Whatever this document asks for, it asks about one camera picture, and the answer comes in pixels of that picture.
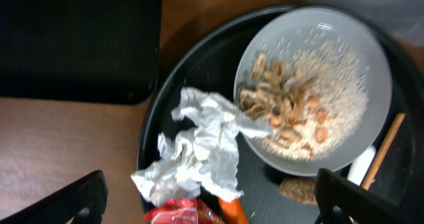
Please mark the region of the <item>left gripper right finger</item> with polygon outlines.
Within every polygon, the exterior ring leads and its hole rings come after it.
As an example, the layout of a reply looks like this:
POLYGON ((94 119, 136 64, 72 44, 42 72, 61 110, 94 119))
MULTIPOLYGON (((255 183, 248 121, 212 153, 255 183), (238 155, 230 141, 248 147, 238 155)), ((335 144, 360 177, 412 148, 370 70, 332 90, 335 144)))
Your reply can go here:
POLYGON ((318 171, 314 194, 323 224, 407 223, 398 207, 326 168, 318 171))

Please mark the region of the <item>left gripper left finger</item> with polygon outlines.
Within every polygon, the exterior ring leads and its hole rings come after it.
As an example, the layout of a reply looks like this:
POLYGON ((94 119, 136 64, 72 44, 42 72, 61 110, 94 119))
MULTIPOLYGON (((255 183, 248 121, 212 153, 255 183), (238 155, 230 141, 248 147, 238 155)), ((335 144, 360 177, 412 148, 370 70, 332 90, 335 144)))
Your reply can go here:
POLYGON ((107 196, 104 174, 96 170, 1 222, 100 223, 107 207, 107 196))

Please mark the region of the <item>red snack wrapper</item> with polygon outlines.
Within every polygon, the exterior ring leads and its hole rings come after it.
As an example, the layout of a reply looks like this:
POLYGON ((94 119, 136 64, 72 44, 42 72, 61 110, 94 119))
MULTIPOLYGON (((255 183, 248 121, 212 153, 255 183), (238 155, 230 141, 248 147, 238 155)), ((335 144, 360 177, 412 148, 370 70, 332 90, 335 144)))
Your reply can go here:
POLYGON ((150 224, 224 224, 201 199, 170 199, 144 215, 150 224))

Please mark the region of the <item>white tissue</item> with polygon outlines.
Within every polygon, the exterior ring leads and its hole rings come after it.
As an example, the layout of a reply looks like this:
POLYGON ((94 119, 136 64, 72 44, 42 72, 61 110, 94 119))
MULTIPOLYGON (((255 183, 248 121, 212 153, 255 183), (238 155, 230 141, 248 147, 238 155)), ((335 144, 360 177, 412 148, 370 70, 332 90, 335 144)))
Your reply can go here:
POLYGON ((174 198, 198 197, 202 189, 227 202, 238 199, 243 191, 237 188, 236 137, 267 137, 271 126, 252 120, 219 93, 184 87, 180 95, 172 119, 188 118, 195 126, 174 140, 158 135, 160 159, 131 175, 137 190, 156 207, 174 198))

